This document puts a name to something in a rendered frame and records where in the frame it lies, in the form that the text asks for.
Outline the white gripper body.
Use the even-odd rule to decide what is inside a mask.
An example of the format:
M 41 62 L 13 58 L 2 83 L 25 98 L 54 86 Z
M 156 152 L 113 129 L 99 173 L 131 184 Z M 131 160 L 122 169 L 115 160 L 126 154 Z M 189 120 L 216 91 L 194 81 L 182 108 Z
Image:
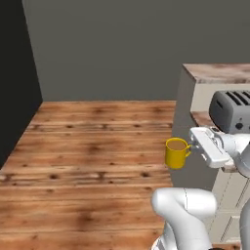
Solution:
M 210 168 L 222 168 L 230 156 L 216 140 L 216 133 L 208 127 L 193 127 L 188 132 L 191 144 L 197 148 Z

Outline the yellow coffee mug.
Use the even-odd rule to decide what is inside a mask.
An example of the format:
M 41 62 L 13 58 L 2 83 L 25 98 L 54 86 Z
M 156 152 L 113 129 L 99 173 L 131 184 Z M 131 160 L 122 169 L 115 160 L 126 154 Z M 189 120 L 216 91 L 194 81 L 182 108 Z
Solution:
M 190 145 L 185 140 L 171 138 L 165 144 L 165 165 L 170 169 L 181 169 L 190 154 Z

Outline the beige counter cabinet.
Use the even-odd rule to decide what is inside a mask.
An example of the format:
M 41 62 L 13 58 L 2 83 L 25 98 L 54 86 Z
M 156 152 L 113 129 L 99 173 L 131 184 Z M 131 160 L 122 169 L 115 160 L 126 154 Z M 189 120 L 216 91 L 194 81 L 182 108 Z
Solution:
M 208 110 L 212 96 L 221 90 L 250 92 L 250 63 L 185 64 L 182 66 L 172 135 L 188 139 L 194 126 L 211 126 Z M 210 239 L 214 243 L 238 243 L 240 211 L 250 199 L 250 179 L 232 167 L 212 169 L 202 156 L 191 154 L 181 170 L 171 172 L 176 188 L 203 188 L 213 191 L 218 210 L 205 220 Z

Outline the grey toaster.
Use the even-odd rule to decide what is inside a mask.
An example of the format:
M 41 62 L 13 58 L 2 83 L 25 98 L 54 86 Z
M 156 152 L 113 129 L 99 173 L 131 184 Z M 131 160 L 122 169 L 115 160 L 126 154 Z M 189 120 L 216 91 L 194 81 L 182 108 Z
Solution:
M 216 91 L 209 105 L 213 123 L 228 134 L 250 134 L 250 91 Z

